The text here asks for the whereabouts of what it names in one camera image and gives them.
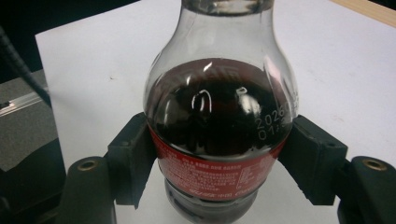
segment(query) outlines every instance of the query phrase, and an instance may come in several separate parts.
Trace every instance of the dark background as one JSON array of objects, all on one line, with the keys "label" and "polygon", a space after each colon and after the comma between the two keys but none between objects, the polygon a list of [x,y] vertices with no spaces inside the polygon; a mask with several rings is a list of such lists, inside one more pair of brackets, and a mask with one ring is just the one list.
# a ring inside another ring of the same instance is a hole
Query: dark background
[{"label": "dark background", "polygon": [[[35,35],[138,0],[1,0],[0,24],[32,72],[43,68]],[[16,78],[0,58],[0,84]]]}]

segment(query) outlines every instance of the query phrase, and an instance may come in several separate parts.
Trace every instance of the plastic bottle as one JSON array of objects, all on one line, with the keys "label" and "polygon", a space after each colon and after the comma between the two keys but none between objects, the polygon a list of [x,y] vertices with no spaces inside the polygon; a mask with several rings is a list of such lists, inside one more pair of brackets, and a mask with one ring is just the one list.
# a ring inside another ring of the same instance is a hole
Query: plastic bottle
[{"label": "plastic bottle", "polygon": [[231,223],[253,204],[297,115],[273,0],[182,0],[152,65],[145,113],[168,199],[194,223]]}]

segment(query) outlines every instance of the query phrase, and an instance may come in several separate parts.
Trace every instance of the dark liquid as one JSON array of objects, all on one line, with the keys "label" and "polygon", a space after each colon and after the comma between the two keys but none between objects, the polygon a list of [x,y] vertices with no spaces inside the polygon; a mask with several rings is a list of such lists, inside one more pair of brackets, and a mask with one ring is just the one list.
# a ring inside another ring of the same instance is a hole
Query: dark liquid
[{"label": "dark liquid", "polygon": [[[148,123],[165,143],[203,160],[261,155],[282,142],[291,128],[279,80],[268,77],[255,66],[233,60],[184,63],[154,84],[146,104]],[[233,222],[257,194],[255,190],[237,200],[209,202],[167,181],[165,186],[172,205],[196,223]]]}]

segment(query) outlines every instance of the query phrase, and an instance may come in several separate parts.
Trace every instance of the bottle neck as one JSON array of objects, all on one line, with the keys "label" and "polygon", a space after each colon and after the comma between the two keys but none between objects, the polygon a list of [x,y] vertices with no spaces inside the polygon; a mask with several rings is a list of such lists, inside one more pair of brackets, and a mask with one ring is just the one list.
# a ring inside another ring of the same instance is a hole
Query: bottle neck
[{"label": "bottle neck", "polygon": [[274,0],[182,0],[184,8],[209,16],[237,17],[272,9]]},{"label": "bottle neck", "polygon": [[166,62],[169,67],[162,66],[171,69],[173,65],[204,59],[209,55],[262,68],[263,55],[276,48],[272,7],[254,14],[212,16],[182,5],[177,29],[162,51],[162,55],[170,59]]}]

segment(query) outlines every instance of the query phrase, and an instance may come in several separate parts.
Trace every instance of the cola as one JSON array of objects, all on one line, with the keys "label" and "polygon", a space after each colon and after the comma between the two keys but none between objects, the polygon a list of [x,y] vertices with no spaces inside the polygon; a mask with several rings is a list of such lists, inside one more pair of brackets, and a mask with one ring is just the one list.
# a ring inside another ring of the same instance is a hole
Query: cola
[{"label": "cola", "polygon": [[290,132],[281,78],[231,59],[183,63],[149,92],[148,117],[172,205],[195,223],[227,223],[254,202]]}]

